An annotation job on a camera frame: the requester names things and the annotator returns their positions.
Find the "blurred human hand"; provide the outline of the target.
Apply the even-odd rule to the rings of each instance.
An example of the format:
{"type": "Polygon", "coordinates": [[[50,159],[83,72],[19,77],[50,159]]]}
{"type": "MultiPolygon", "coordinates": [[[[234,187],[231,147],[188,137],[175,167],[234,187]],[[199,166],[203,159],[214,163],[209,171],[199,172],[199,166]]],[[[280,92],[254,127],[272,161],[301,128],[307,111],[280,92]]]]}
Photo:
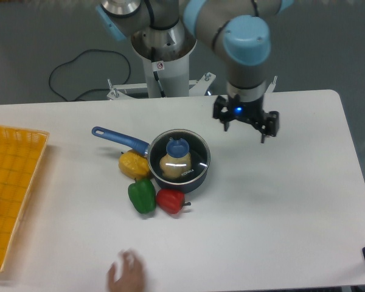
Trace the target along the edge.
{"type": "Polygon", "coordinates": [[[108,291],[145,291],[146,272],[141,257],[132,249],[121,251],[119,255],[122,259],[122,272],[116,280],[117,266],[115,263],[111,264],[106,275],[108,291]]]}

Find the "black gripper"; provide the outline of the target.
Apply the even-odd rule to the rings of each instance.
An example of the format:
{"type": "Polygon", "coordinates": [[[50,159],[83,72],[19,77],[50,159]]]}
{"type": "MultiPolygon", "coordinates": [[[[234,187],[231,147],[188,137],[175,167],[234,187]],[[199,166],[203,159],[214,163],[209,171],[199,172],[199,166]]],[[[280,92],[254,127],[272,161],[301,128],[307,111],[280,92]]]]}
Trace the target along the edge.
{"type": "Polygon", "coordinates": [[[234,98],[228,96],[227,99],[217,96],[212,117],[223,124],[224,131],[229,129],[229,123],[233,120],[251,125],[258,124],[262,144],[267,137],[276,137],[280,128],[279,112],[264,112],[263,96],[250,102],[242,102],[239,95],[234,98]]]}

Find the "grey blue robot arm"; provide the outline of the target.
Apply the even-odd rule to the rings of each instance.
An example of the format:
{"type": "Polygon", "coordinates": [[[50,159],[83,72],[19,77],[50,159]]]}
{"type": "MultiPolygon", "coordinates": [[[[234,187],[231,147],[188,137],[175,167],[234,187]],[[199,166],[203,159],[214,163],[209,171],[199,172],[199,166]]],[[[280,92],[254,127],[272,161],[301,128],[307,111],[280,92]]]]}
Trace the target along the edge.
{"type": "Polygon", "coordinates": [[[290,1],[100,1],[107,31],[129,39],[142,59],[149,97],[189,94],[189,57],[197,42],[226,66],[226,97],[213,117],[225,127],[233,120],[252,125],[262,137],[279,130],[279,113],[263,110],[265,70],[271,52],[265,18],[290,1]]]}

